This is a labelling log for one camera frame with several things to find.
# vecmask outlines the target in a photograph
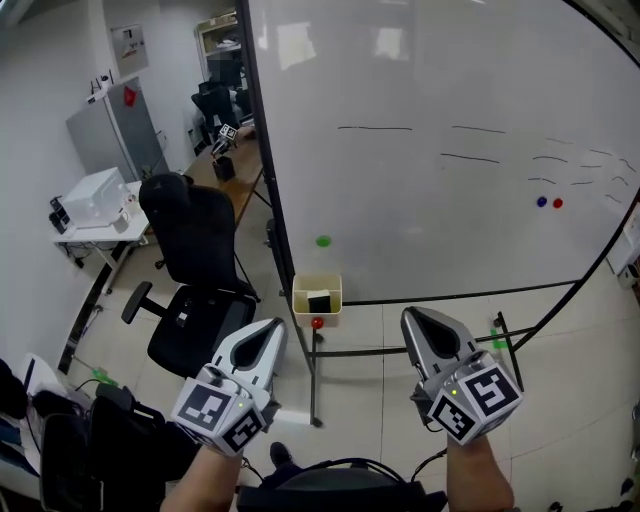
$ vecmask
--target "red object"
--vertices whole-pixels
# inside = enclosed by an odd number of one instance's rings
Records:
[[[133,104],[136,102],[136,96],[138,95],[138,91],[134,91],[133,89],[129,89],[125,85],[124,87],[124,104],[127,107],[133,107]]]

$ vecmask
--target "gray cabinet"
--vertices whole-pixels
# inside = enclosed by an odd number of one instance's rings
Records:
[[[125,88],[135,93],[127,104]],[[67,128],[87,174],[118,167],[127,182],[169,172],[137,78],[67,119]]]

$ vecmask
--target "sign on wall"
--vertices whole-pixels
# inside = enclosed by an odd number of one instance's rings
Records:
[[[136,73],[149,65],[142,25],[111,29],[111,43],[121,77]]]

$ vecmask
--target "tiled floor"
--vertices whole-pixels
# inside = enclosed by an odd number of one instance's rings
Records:
[[[270,250],[263,245],[268,208],[251,201],[239,231],[238,253],[263,302],[256,318],[287,320],[289,344],[275,392],[284,409],[308,411],[310,377],[288,317]],[[166,269],[156,270],[158,247],[136,250],[114,283],[114,293],[81,340],[77,355],[101,366],[138,400],[168,414],[182,380],[146,355],[157,318],[140,311],[131,325],[120,320],[128,296],[142,280],[154,284],[152,298],[167,304],[176,289]],[[431,302],[466,323],[476,336],[489,334],[492,318],[505,315],[512,330],[532,326],[564,289]],[[346,308],[341,326],[327,330],[327,349],[402,345],[400,313],[406,305]],[[511,481],[518,506],[544,511],[553,501],[565,511],[608,507],[620,501],[620,485],[633,475],[631,408],[640,391],[640,309],[621,290],[606,264],[529,344],[518,352],[525,400],[509,421],[490,434],[496,459]],[[89,378],[73,363],[74,382]],[[268,446],[286,441],[296,460],[368,457],[410,476],[425,458],[445,446],[430,433],[409,401],[417,374],[405,355],[329,359],[320,362],[318,414],[324,427],[276,421],[254,441],[247,456],[262,473],[271,471]],[[420,480],[429,491],[445,486],[446,459],[428,465]],[[242,476],[252,481],[250,474]]]

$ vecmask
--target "laboratory room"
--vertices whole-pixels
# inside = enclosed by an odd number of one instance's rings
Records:
[[[0,511],[636,510],[639,59],[637,0],[0,0]]]

